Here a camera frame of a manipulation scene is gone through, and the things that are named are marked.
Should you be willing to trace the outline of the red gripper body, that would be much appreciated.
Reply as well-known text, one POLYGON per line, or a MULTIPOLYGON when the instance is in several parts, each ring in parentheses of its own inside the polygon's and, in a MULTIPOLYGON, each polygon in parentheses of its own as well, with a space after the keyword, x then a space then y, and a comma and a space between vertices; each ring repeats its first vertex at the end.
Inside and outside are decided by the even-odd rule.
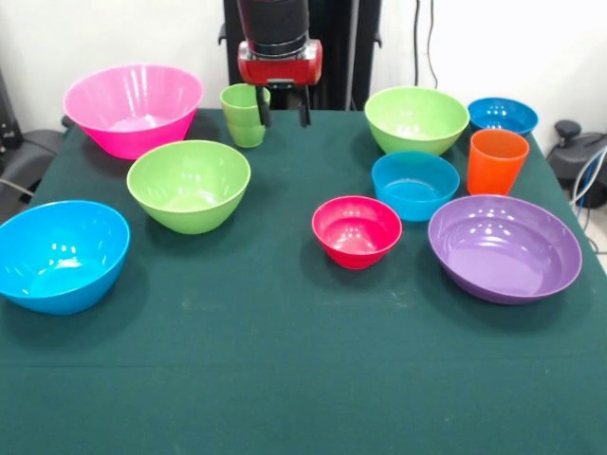
POLYGON ((246 42, 241 42, 238 46, 237 65, 243 81, 248 84, 315 85, 322 74, 322 54, 320 40, 309 40, 296 54, 272 59, 255 55, 246 42))

